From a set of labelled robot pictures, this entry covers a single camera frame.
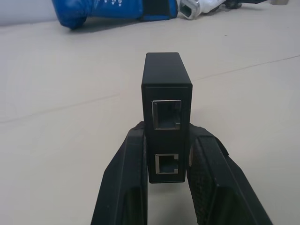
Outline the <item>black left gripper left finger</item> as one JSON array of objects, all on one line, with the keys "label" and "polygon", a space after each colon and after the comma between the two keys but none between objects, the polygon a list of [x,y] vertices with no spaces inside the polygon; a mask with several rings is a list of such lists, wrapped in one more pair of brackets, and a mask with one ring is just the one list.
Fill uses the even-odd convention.
[{"label": "black left gripper left finger", "polygon": [[105,169],[91,224],[145,225],[148,171],[144,122],[131,128]]}]

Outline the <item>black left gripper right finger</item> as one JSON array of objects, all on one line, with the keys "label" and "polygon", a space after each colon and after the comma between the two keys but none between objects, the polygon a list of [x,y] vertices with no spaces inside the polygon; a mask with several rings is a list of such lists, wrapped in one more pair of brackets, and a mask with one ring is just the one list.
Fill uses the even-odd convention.
[{"label": "black left gripper right finger", "polygon": [[242,169],[208,130],[190,125],[187,179],[199,225],[271,225]]}]

